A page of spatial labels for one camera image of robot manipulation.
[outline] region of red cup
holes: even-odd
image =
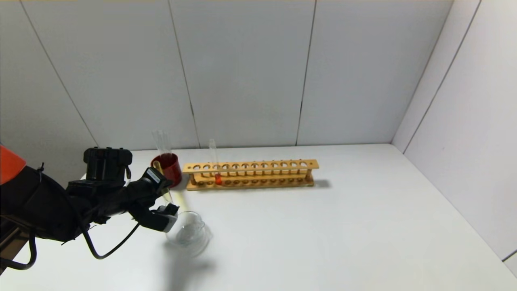
[[[153,166],[154,161],[160,162],[165,178],[172,180],[172,185],[170,185],[169,188],[172,188],[181,182],[181,168],[179,167],[177,155],[172,153],[159,155],[151,161],[151,167]]]

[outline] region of glass test tube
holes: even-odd
[[[212,158],[212,168],[219,169],[219,158],[217,157],[217,146],[216,141],[211,138],[208,142],[208,148],[210,149],[210,156]],[[221,179],[221,173],[215,172],[214,177],[216,178],[215,183],[217,185],[222,185],[223,181]]]

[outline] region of white table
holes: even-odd
[[[176,153],[181,163],[209,160],[208,150]],[[133,152],[134,179],[156,154]],[[6,270],[0,289],[517,290],[517,279],[479,235],[391,145],[221,149],[219,155],[221,162],[315,158],[321,168],[313,171],[315,187],[185,191],[214,234],[194,260],[180,260],[163,233],[143,227],[105,260],[92,257],[82,236],[63,246],[38,239],[36,264]],[[133,225],[124,214],[93,228],[99,253]],[[27,246],[16,259],[28,260]]]

